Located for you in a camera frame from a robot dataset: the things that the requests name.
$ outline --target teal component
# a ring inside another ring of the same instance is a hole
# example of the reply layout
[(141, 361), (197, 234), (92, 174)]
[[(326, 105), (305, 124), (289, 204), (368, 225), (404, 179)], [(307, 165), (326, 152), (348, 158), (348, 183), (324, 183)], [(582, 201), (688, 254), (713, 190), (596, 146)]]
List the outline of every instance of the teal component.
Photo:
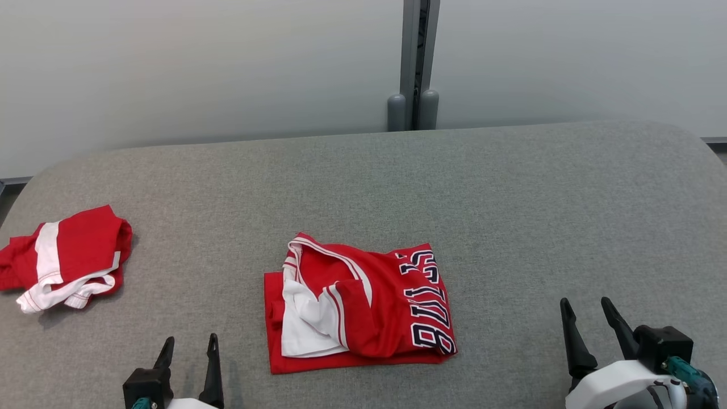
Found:
[(132, 406), (132, 409), (151, 409), (151, 399), (140, 397)]
[(669, 357), (666, 370), (675, 378), (686, 382), (691, 388), (697, 388), (701, 383), (702, 374), (695, 367), (679, 357)]

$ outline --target gray table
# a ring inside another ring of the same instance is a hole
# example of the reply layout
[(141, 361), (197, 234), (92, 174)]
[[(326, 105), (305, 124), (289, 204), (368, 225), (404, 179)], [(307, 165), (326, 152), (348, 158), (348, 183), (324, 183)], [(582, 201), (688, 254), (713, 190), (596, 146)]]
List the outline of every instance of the gray table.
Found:
[[(599, 298), (674, 325), (727, 387), (727, 172), (693, 135), (597, 122), (112, 151), (36, 176), (0, 229), (110, 203), (134, 229), (124, 287), (83, 311), (0, 295), (3, 408), (122, 408), (121, 384), (174, 335), (178, 397), (220, 337), (228, 408), (557, 408), (558, 310), (620, 358)], [(262, 274), (305, 231), (367, 250), (432, 244), (460, 353), (442, 365), (269, 373)]]

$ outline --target jersey lettering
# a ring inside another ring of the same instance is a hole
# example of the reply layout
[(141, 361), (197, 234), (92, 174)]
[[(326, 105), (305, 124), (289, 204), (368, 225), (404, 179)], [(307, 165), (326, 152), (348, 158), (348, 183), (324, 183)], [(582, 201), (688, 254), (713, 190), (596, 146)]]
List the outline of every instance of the jersey lettering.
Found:
[(399, 271), (401, 272), (401, 275), (404, 275), (410, 271), (419, 271), (419, 269), (416, 266), (413, 266), (409, 263), (399, 264)]
[(428, 266), (424, 268), (424, 277), (427, 277), (432, 284), (439, 284), (439, 270), (437, 266)]
[(407, 298), (414, 298), (417, 295), (431, 293), (433, 295), (436, 295), (441, 299), (443, 302), (447, 302), (445, 296), (444, 296), (444, 290), (442, 290), (439, 287), (418, 287), (418, 288), (409, 288), (407, 290), (404, 290), (404, 296)]
[(409, 303), (411, 304), (409, 308), (412, 317), (431, 318), (449, 329), (449, 313), (447, 308), (439, 301), (409, 300)]
[(420, 264), (437, 263), (434, 259), (434, 253), (432, 250), (415, 251), (411, 254), (411, 262), (417, 266)]
[(437, 327), (426, 324), (411, 324), (411, 339), (414, 345), (424, 348), (439, 348), (442, 354), (457, 352), (454, 340)]

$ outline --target gray cylindrical foot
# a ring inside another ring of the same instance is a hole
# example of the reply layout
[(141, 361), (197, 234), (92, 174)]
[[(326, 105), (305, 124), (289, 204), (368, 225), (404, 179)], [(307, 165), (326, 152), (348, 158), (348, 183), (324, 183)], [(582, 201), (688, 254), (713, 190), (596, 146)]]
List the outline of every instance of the gray cylindrical foot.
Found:
[(406, 130), (406, 98), (402, 94), (389, 97), (387, 105), (387, 131), (397, 132)]
[(437, 109), (439, 107), (439, 92), (426, 90), (419, 99), (419, 129), (437, 129)]

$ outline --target robotic arm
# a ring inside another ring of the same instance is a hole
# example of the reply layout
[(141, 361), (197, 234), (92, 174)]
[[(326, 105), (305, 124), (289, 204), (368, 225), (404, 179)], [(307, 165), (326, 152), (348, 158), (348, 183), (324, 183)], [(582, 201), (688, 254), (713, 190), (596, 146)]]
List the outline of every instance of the robotic arm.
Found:
[(169, 385), (174, 354), (174, 337), (166, 339), (154, 368), (137, 368), (124, 382), (124, 407), (126, 409), (224, 409), (222, 395), (222, 372), (220, 368), (220, 346), (217, 334), (209, 336), (207, 346), (207, 376), (204, 390), (199, 398), (174, 399)]
[(566, 409), (718, 409), (719, 396), (710, 377), (689, 365), (694, 342), (674, 327), (631, 328), (611, 300), (603, 312), (621, 346), (624, 360), (596, 369), (576, 327), (567, 298), (561, 300), (563, 337), (571, 388)]

